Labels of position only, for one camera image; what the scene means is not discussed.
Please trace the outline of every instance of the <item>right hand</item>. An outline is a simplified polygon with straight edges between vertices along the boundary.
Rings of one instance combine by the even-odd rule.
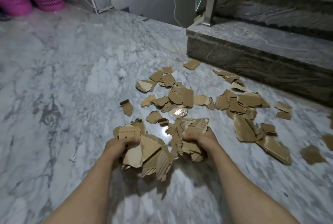
[[[210,155],[222,149],[216,139],[216,136],[210,127],[203,134],[186,134],[184,132],[182,138],[187,141],[196,141]]]

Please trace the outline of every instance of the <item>stair tread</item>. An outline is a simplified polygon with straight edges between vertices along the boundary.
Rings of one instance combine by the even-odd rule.
[[[217,24],[208,27],[193,24],[188,37],[206,35],[267,53],[333,70],[333,42],[242,21],[216,18]]]

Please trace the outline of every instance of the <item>white marble tile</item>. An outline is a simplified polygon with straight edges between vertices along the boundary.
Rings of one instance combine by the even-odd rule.
[[[41,222],[82,181],[102,153],[112,130],[145,118],[147,96],[135,89],[163,66],[195,94],[214,99],[230,84],[201,64],[190,71],[185,30],[119,11],[93,15],[75,8],[35,11],[0,23],[0,223]],[[238,142],[225,112],[195,106],[188,117],[210,118],[219,142],[242,172],[285,206],[301,223],[333,223],[333,152],[320,140],[329,129],[329,109],[243,79],[270,103],[294,108],[292,121],[276,109],[258,109],[256,123],[277,127],[290,148],[292,166],[266,155],[256,144]],[[167,95],[156,86],[154,94]],[[119,102],[130,99],[133,114]],[[165,128],[146,123],[163,138]],[[309,166],[299,151],[318,146],[326,164]],[[229,223],[226,202],[209,162],[177,160],[165,183],[115,170],[109,223]]]

